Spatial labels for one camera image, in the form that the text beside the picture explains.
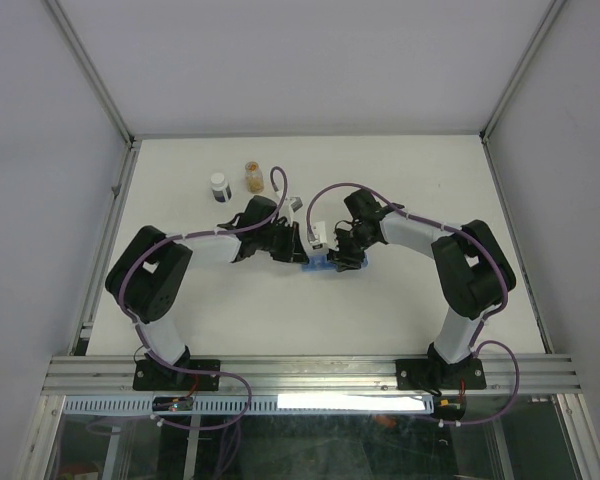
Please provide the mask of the blue weekly pill organizer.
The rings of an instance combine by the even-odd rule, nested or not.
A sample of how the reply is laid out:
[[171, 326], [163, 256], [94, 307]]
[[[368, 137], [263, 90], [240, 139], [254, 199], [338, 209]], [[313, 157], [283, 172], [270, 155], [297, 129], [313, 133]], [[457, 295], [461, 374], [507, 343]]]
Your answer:
[[364, 269], [368, 266], [369, 259], [367, 256], [364, 257], [363, 261], [358, 267], [347, 267], [347, 266], [338, 266], [334, 262], [332, 262], [332, 258], [328, 253], [321, 255], [314, 255], [309, 258], [309, 262], [307, 264], [303, 264], [301, 266], [301, 270], [303, 272], [319, 272], [319, 271], [336, 271], [336, 272], [345, 272], [345, 271], [353, 271]]

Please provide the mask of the amber pill bottle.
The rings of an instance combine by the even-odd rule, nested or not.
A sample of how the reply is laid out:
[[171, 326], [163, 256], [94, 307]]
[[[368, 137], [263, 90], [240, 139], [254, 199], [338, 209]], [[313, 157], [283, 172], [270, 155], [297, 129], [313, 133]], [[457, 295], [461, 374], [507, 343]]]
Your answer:
[[245, 182], [247, 190], [252, 194], [260, 194], [264, 191], [264, 178], [257, 162], [249, 161], [246, 163]]

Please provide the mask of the white cap pill bottle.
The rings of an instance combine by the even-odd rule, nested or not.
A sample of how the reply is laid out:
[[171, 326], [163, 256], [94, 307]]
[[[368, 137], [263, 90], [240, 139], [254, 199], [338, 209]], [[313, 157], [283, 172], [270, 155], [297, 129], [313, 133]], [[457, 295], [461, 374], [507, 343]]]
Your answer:
[[231, 200], [231, 188], [224, 174], [213, 173], [210, 177], [210, 185], [212, 195], [217, 202], [226, 203]]

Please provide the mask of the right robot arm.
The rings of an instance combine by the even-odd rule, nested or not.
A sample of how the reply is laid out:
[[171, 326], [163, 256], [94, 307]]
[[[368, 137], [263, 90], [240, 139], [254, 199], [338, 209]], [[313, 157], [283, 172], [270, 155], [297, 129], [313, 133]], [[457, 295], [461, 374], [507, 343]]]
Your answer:
[[406, 376], [423, 389], [451, 386], [469, 365], [484, 321], [506, 306], [516, 286], [490, 227], [481, 220], [457, 227], [397, 204], [381, 206], [365, 189], [347, 196], [344, 204], [349, 227], [335, 229], [336, 248], [327, 254], [338, 272], [360, 269], [366, 251], [376, 244], [405, 247], [434, 261], [448, 311], [425, 365]]

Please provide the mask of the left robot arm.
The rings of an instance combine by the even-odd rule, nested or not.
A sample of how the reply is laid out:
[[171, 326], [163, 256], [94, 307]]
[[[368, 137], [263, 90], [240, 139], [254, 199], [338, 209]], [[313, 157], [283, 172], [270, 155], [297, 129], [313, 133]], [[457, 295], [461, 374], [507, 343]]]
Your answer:
[[256, 195], [244, 211], [210, 231], [169, 236], [142, 227], [105, 280], [106, 291], [129, 316], [154, 375], [168, 388], [186, 383], [190, 351], [180, 338], [169, 311], [185, 274], [194, 268], [241, 262], [263, 251], [272, 260], [306, 265], [299, 223], [279, 214], [279, 205]]

